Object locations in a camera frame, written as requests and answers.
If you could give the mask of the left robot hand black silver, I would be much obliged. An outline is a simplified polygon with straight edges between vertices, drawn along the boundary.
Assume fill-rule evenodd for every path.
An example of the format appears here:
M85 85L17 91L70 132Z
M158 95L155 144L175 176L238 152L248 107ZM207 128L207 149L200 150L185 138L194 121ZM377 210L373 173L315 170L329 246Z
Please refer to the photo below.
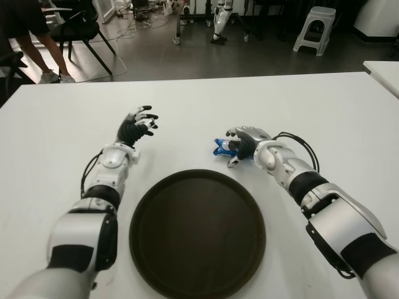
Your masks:
M153 136L153 130L158 128L155 121L158 115L149 113L151 105L137 107L122 121L117 132L117 142L131 148L144 136Z

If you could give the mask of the right robot hand black silver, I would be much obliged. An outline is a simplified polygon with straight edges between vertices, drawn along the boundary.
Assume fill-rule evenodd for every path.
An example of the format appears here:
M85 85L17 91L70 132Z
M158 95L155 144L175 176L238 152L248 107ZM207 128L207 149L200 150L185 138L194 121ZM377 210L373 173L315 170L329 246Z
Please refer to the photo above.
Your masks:
M230 128L226 132L226 136L236 136L240 140L238 152L229 160L228 168L233 168L240 161L252 156L260 142L272 139L264 130L252 126Z

